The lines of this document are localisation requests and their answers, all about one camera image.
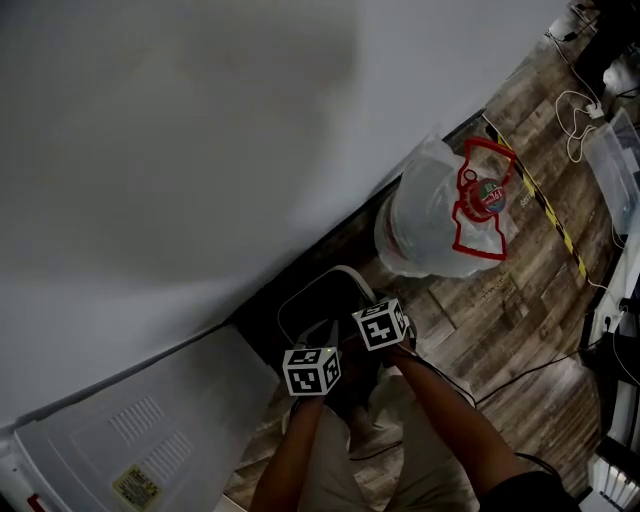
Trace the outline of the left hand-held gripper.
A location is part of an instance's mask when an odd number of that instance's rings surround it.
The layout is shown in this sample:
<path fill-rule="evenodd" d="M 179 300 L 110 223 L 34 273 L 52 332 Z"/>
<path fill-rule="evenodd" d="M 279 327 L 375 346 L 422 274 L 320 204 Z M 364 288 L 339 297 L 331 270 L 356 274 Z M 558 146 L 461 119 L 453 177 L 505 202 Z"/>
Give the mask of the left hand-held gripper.
<path fill-rule="evenodd" d="M 325 323 L 317 322 L 303 331 L 297 344 L 322 344 Z M 334 320 L 328 344 L 339 343 L 339 321 Z M 337 347 L 287 350 L 283 358 L 283 374 L 290 396 L 326 396 L 341 377 L 340 353 Z"/>

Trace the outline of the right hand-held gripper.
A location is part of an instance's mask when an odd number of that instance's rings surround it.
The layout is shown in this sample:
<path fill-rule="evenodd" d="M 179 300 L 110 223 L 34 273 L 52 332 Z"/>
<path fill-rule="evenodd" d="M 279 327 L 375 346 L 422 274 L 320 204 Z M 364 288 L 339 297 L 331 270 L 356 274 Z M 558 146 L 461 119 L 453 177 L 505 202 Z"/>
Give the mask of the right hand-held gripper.
<path fill-rule="evenodd" d="M 389 298 L 352 314 L 368 351 L 403 341 L 409 327 L 397 298 Z"/>

